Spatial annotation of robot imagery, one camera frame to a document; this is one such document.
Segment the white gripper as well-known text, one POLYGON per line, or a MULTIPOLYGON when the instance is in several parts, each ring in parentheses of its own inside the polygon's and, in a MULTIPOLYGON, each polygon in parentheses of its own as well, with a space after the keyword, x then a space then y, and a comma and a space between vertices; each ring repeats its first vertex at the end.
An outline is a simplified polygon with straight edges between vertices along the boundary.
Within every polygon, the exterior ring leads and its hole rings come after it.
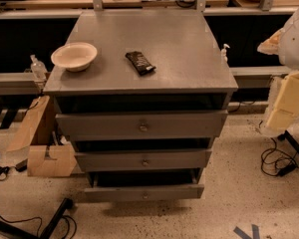
MULTIPOLYGON (((279 55, 283 30, 277 30, 262 42, 257 51, 265 55, 279 55)), ((299 71, 288 74, 284 79, 275 77, 271 83, 268 107, 264 115, 264 134, 282 134, 299 116, 299 71)))

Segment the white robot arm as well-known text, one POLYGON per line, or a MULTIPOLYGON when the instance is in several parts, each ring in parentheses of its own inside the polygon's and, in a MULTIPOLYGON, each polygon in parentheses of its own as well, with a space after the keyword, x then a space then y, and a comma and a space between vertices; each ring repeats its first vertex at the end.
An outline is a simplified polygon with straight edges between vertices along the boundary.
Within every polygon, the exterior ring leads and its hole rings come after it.
POLYGON ((277 55, 279 62, 291 69, 284 78, 273 78, 260 126, 262 134, 278 136, 299 116, 299 8, 281 29, 258 46, 257 51, 277 55))

